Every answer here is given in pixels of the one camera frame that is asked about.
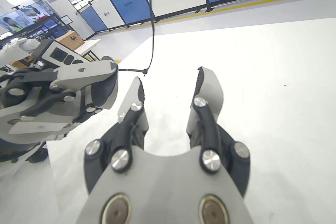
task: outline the television monitor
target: television monitor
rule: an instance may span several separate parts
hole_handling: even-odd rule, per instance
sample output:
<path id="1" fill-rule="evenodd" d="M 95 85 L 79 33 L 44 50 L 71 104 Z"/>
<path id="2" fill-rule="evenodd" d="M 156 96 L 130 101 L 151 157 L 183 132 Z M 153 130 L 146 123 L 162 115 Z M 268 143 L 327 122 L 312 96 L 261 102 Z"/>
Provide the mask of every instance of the television monitor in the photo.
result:
<path id="1" fill-rule="evenodd" d="M 53 14 L 54 12 L 43 1 L 38 1 L 0 16 L 0 25 L 15 34 Z"/>
<path id="2" fill-rule="evenodd" d="M 21 8 L 20 10 L 34 22 L 42 21 L 54 14 L 43 1 L 35 2 L 29 6 Z"/>
<path id="3" fill-rule="evenodd" d="M 50 21 L 45 22 L 44 25 L 45 25 L 48 29 L 57 26 L 57 24 L 56 24 L 53 20 L 50 20 Z"/>
<path id="4" fill-rule="evenodd" d="M 0 17 L 0 25 L 11 33 L 17 33 L 34 24 L 21 10 L 10 12 Z"/>

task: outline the white table surface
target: white table surface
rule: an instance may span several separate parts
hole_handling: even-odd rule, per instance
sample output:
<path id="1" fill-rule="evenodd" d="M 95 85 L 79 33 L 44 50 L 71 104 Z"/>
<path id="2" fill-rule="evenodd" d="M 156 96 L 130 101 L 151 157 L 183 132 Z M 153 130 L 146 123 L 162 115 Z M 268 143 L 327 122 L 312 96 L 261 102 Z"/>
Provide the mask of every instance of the white table surface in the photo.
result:
<path id="1" fill-rule="evenodd" d="M 251 152 L 245 204 L 254 222 L 333 223 L 335 24 L 336 19 L 322 19 L 157 36 L 152 66 L 141 76 L 150 123 L 145 150 L 188 151 L 185 130 L 197 68 L 210 68 L 224 92 L 218 123 Z M 144 69 L 150 55 L 148 39 L 119 67 Z M 85 203 L 84 148 L 117 121 L 134 76 L 119 73 L 111 110 L 91 117 L 64 140 L 48 142 L 62 214 L 58 223 L 74 223 Z"/>
<path id="2" fill-rule="evenodd" d="M 77 49 L 75 49 L 75 52 L 77 54 L 84 55 L 88 51 L 92 50 L 99 41 L 100 39 L 86 40 L 82 46 L 79 46 Z"/>

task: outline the cardboard box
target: cardboard box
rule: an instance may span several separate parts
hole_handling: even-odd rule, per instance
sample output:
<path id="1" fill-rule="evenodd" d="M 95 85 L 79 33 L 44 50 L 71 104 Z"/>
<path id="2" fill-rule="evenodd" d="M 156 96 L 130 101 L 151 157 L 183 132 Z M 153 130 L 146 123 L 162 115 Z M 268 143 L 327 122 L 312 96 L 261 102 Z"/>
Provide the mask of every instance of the cardboard box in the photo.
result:
<path id="1" fill-rule="evenodd" d="M 73 30 L 66 32 L 55 40 L 73 51 L 84 44 L 84 40 Z"/>
<path id="2" fill-rule="evenodd" d="M 34 58 L 32 56 L 27 56 L 21 60 L 14 61 L 10 65 L 18 68 L 18 69 L 23 69 L 23 68 L 28 68 L 30 64 L 33 62 Z"/>

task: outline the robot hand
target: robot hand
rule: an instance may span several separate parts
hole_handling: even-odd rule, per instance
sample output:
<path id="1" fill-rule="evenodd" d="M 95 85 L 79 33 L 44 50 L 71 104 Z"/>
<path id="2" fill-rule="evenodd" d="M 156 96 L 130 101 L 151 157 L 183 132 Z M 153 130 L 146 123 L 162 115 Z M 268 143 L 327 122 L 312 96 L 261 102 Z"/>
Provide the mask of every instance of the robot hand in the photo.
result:
<path id="1" fill-rule="evenodd" d="M 253 223 L 243 202 L 250 153 L 216 123 L 223 92 L 215 74 L 199 68 L 186 129 L 191 149 L 185 154 L 144 151 L 144 99 L 136 77 L 118 123 L 85 148 L 89 198 L 76 223 Z"/>
<path id="2" fill-rule="evenodd" d="M 42 141 L 64 135 L 109 109 L 118 90 L 118 66 L 109 57 L 90 62 L 55 40 L 45 39 L 30 67 L 0 77 L 0 162 L 19 158 Z"/>

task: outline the black cable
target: black cable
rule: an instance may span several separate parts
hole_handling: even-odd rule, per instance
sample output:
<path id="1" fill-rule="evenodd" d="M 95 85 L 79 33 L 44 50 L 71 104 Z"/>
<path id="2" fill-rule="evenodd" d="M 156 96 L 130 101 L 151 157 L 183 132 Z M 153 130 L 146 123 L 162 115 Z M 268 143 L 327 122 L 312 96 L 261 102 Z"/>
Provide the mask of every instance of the black cable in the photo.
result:
<path id="1" fill-rule="evenodd" d="M 151 63 L 153 61 L 153 56 L 154 56 L 154 35 L 155 35 L 155 26 L 154 26 L 154 14 L 153 11 L 151 9 L 151 0 L 149 0 L 149 11 L 150 11 L 150 22 L 151 22 L 151 28 L 153 30 L 153 39 L 152 39 L 152 49 L 151 49 L 151 59 L 150 59 L 150 63 L 149 66 L 143 70 L 137 70 L 137 69 L 119 69 L 119 71 L 129 71 L 129 72 L 141 72 L 143 73 L 145 76 L 148 73 L 148 69 L 151 66 Z"/>
<path id="2" fill-rule="evenodd" d="M 152 41 L 152 45 L 151 45 L 151 59 L 150 59 L 150 63 L 148 68 L 144 69 L 144 71 L 146 70 L 146 73 L 144 73 L 145 75 L 147 74 L 147 71 L 149 69 L 149 67 L 151 66 L 151 62 L 153 61 L 153 56 L 154 56 L 154 34 L 155 34 L 155 26 L 154 26 L 154 15 L 153 15 L 153 11 L 151 10 L 151 0 L 149 0 L 149 10 L 150 10 L 150 22 L 151 22 L 151 28 L 153 30 L 153 41 Z"/>

